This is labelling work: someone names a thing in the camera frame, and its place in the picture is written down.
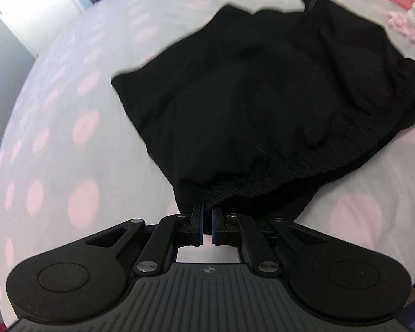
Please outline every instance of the black garment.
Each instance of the black garment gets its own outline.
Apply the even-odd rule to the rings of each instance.
[[[415,61],[330,0],[304,12],[223,7],[112,84],[177,204],[259,222],[297,217],[317,189],[415,123]]]

